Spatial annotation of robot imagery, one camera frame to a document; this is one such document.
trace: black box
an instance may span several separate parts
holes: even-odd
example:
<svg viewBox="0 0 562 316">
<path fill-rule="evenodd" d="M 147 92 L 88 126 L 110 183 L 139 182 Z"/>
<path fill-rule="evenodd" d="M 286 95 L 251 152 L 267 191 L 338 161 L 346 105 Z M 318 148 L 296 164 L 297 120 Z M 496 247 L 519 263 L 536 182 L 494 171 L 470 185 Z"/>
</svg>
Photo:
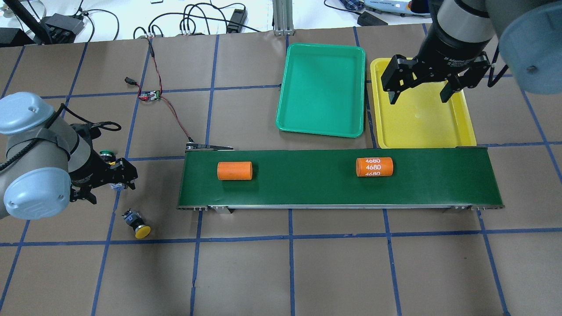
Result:
<svg viewBox="0 0 562 316">
<path fill-rule="evenodd" d="M 21 29 L 0 28 L 0 47 L 16 47 L 35 44 Z"/>
</svg>

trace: power adapter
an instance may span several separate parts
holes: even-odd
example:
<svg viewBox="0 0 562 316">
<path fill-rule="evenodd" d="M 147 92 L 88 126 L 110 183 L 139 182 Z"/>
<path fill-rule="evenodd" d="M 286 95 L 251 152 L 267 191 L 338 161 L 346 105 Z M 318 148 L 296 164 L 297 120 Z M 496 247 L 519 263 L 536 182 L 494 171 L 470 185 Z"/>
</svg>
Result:
<svg viewBox="0 0 562 316">
<path fill-rule="evenodd" d="M 226 27 L 227 33 L 241 33 L 242 32 L 242 24 L 246 23 L 246 19 L 248 18 L 248 12 L 246 9 L 234 9 L 232 13 L 232 17 L 230 18 L 231 22 L 228 22 L 228 26 Z"/>
</svg>

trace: red wire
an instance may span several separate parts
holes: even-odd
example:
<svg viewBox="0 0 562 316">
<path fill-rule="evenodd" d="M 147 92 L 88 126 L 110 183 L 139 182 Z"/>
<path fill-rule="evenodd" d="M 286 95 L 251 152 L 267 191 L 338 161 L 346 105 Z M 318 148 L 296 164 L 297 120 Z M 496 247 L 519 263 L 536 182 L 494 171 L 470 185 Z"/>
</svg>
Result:
<svg viewBox="0 0 562 316">
<path fill-rule="evenodd" d="M 166 101 L 168 108 L 170 109 L 170 111 L 172 112 L 172 115 L 174 116 L 174 118 L 176 119 L 176 121 L 178 122 L 179 126 L 182 128 L 183 132 L 185 133 L 185 136 L 187 136 L 187 138 L 189 138 L 189 133 L 187 132 L 187 130 L 185 129 L 185 127 L 183 126 L 182 122 L 179 120 L 178 118 L 178 114 L 176 113 L 174 106 L 172 105 L 172 103 L 170 101 L 168 101 L 168 99 L 166 99 L 165 97 L 161 96 L 160 97 L 162 100 Z"/>
<path fill-rule="evenodd" d="M 182 122 L 179 120 L 178 117 L 178 113 L 176 113 L 174 106 L 172 105 L 172 103 L 166 99 L 165 97 L 162 96 L 162 77 L 160 76 L 160 71 L 158 70 L 158 65 L 156 64 L 156 59 L 154 58 L 154 56 L 152 56 L 152 61 L 154 61 L 154 67 L 156 69 L 156 74 L 158 74 L 158 83 L 160 84 L 160 99 L 164 100 L 164 102 L 166 102 L 166 104 L 168 105 L 168 108 L 170 109 L 170 112 L 172 112 L 172 115 L 174 116 L 175 120 L 178 122 L 179 126 L 182 128 L 183 132 L 185 133 L 185 136 L 187 136 L 187 138 L 189 137 L 189 133 L 187 132 L 187 129 L 183 126 Z M 137 87 L 139 87 L 139 92 L 137 94 L 137 98 L 139 98 L 139 100 L 141 101 L 148 101 L 150 96 L 146 96 L 146 97 L 141 97 L 141 87 L 140 85 L 136 84 Z"/>
<path fill-rule="evenodd" d="M 160 71 L 158 70 L 158 65 L 156 65 L 156 59 L 152 56 L 152 61 L 154 61 L 154 68 L 156 68 L 156 73 L 158 74 L 158 82 L 160 83 L 160 95 L 162 95 L 162 77 L 160 77 Z"/>
</svg>

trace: yellow button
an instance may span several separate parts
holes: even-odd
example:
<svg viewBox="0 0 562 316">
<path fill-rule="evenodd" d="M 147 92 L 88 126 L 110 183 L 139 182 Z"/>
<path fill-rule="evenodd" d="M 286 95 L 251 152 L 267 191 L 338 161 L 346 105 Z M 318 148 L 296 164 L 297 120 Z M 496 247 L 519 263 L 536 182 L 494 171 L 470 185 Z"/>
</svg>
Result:
<svg viewBox="0 0 562 316">
<path fill-rule="evenodd" d="M 135 237 L 137 239 L 143 239 L 150 234 L 150 226 L 142 226 L 135 230 Z"/>
</svg>

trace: plastic tray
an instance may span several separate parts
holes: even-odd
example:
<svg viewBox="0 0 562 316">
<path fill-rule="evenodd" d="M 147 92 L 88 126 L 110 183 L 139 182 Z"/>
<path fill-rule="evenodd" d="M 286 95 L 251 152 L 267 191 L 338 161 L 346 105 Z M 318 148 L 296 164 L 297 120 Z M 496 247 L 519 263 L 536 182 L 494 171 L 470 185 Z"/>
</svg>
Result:
<svg viewBox="0 0 562 316">
<path fill-rule="evenodd" d="M 377 141 L 381 148 L 445 148 L 476 146 L 476 138 L 464 93 L 453 94 L 442 103 L 444 82 L 424 83 L 400 94 L 390 104 L 380 76 L 390 58 L 371 63 Z"/>
<path fill-rule="evenodd" d="M 340 137 L 363 133 L 365 51 L 295 43 L 287 50 L 276 125 L 286 132 Z"/>
</svg>

